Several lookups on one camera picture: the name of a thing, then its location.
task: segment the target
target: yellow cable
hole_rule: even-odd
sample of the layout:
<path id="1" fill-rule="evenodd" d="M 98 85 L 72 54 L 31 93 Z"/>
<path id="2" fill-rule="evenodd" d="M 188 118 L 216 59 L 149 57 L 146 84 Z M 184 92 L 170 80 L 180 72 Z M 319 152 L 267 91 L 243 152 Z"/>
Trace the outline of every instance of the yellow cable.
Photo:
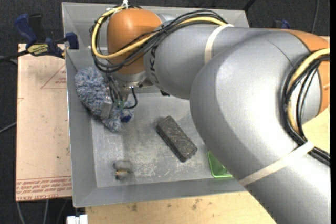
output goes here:
<path id="1" fill-rule="evenodd" d="M 295 73 L 293 74 L 289 85 L 288 85 L 288 89 L 289 90 L 293 83 L 295 82 L 295 80 L 302 74 L 302 72 L 304 72 L 304 70 L 307 68 L 307 66 L 312 63 L 314 60 L 316 60 L 317 58 L 323 56 L 323 55 L 329 55 L 330 54 L 330 48 L 326 48 L 326 49 L 321 49 L 321 50 L 317 50 L 315 52 L 313 52 L 311 55 L 309 55 L 303 62 L 302 64 L 298 67 L 298 69 L 295 71 Z M 289 120 L 290 125 L 292 126 L 292 128 L 298 133 L 299 132 L 299 128 L 296 125 L 296 121 L 294 118 L 294 115 L 292 113 L 292 102 L 291 102 L 291 98 L 289 99 L 288 102 L 288 106 L 287 106 L 287 117 Z"/>
<path id="2" fill-rule="evenodd" d="M 92 39 L 91 39 L 92 51 L 96 56 L 98 56 L 100 58 L 103 58 L 101 56 L 104 56 L 104 55 L 99 54 L 97 52 L 97 48 L 96 48 L 96 36 L 97 36 L 97 32 L 99 31 L 99 28 L 101 27 L 101 24 L 102 24 L 103 20 L 106 19 L 108 16 L 112 15 L 113 13 L 115 13 L 119 10 L 122 10 L 124 8 L 125 8 L 124 6 L 113 8 L 113 9 L 105 12 L 103 15 L 101 15 L 99 17 L 99 19 L 97 20 L 97 22 L 95 24 L 95 27 L 93 28 L 93 31 L 92 31 Z"/>
<path id="3" fill-rule="evenodd" d="M 148 39 L 150 39 L 152 36 L 154 36 L 156 33 L 153 33 L 151 34 L 150 36 L 148 37 L 145 37 L 137 42 L 135 42 L 134 44 L 122 49 L 122 50 L 119 50 L 113 54 L 110 54 L 110 55 L 102 55 L 100 53 L 97 52 L 97 46 L 96 46 L 96 36 L 97 36 L 97 33 L 99 31 L 99 28 L 101 27 L 101 24 L 102 24 L 102 21 L 107 17 L 107 16 L 110 16 L 112 15 L 113 13 L 115 13 L 116 11 L 118 10 L 121 10 L 123 9 L 124 7 L 117 7 L 117 8 L 114 8 L 112 10 L 109 10 L 108 12 L 104 13 L 96 22 L 96 25 L 93 29 L 93 32 L 92 32 L 92 39 L 91 39 L 91 45 L 92 45 L 92 51 L 94 53 L 94 55 L 96 55 L 97 57 L 99 58 L 102 58 L 102 59 L 112 59 L 112 58 L 115 58 L 117 56 L 120 56 L 120 55 L 123 55 L 124 53 L 128 52 L 128 51 L 131 51 L 132 49 L 135 49 L 135 48 L 138 48 L 140 47 L 142 44 L 144 44 Z M 190 22 L 196 22 L 196 21 L 203 21 L 203 22 L 211 22 L 211 23 L 214 23 L 214 24 L 217 24 L 217 25 L 226 25 L 226 23 L 222 22 L 221 20 L 218 20 L 216 18 L 212 18 L 212 17 L 206 17 L 206 16 L 203 16 L 203 17 L 196 17 L 196 18 L 190 18 L 190 19 L 187 19 L 180 24 L 185 24 L 185 23 L 190 23 Z"/>

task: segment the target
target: black carpet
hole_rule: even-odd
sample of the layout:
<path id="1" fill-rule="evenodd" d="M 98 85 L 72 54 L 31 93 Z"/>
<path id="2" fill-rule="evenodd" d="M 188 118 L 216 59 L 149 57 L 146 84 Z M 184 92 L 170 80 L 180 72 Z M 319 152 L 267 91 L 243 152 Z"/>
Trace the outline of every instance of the black carpet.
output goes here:
<path id="1" fill-rule="evenodd" d="M 62 2 L 115 3 L 122 0 L 0 0 L 0 56 L 14 54 L 25 40 L 15 31 L 13 22 L 21 13 L 42 13 L 48 37 L 62 33 Z M 130 0 L 132 5 L 203 7 L 240 10 L 248 0 Z M 286 20 L 292 29 L 330 36 L 330 0 L 256 0 L 247 12 L 251 27 L 272 27 L 274 20 Z M 0 63 L 0 130 L 16 122 L 17 67 Z M 0 134 L 0 222 L 20 223 L 14 202 L 16 127 Z M 47 223 L 55 223 L 64 200 L 51 200 Z M 45 201 L 21 205 L 26 223 L 42 223 Z M 64 215 L 74 214 L 71 202 Z"/>

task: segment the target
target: blue towel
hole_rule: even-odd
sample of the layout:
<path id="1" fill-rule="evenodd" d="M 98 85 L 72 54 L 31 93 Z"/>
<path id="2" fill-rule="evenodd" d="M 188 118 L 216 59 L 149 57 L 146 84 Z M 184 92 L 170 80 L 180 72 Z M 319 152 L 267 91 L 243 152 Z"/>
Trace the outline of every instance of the blue towel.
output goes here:
<path id="1" fill-rule="evenodd" d="M 100 116 L 102 105 L 106 96 L 106 86 L 101 73 L 92 67 L 85 67 L 75 75 L 75 88 L 82 104 L 87 107 L 92 115 Z M 127 101 L 125 106 L 132 106 Z M 113 107 L 108 119 L 102 120 L 111 131 L 123 129 L 123 123 L 129 122 L 134 116 L 134 109 L 121 109 Z"/>

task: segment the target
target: dark rectangular block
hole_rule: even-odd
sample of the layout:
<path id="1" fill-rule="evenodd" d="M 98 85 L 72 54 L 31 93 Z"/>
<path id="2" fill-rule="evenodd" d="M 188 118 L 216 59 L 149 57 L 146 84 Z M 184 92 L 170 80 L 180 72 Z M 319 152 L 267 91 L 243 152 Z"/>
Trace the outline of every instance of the dark rectangular block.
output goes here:
<path id="1" fill-rule="evenodd" d="M 156 125 L 156 131 L 181 162 L 185 162 L 196 153 L 195 144 L 171 116 L 160 120 Z"/>

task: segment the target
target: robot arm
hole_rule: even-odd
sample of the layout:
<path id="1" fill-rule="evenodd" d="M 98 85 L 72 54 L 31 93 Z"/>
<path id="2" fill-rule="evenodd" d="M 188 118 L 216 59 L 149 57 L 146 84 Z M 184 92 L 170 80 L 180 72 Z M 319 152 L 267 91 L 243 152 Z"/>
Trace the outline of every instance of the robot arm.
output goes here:
<path id="1" fill-rule="evenodd" d="M 118 11 L 108 26 L 113 57 L 107 70 L 125 89 L 154 84 L 189 99 L 208 149 L 278 223 L 330 223 L 330 165 L 309 154 L 309 142 L 302 145 L 288 135 L 280 109 L 292 67 L 327 42 L 298 31 L 236 28 L 201 15 L 197 24 L 195 17 L 173 20 L 172 31 L 164 16 L 136 8 Z M 121 37 L 128 38 L 116 42 Z M 328 105 L 329 91 L 323 89 L 328 66 L 323 68 L 311 76 L 303 122 Z M 298 96 L 295 89 L 292 103 Z"/>

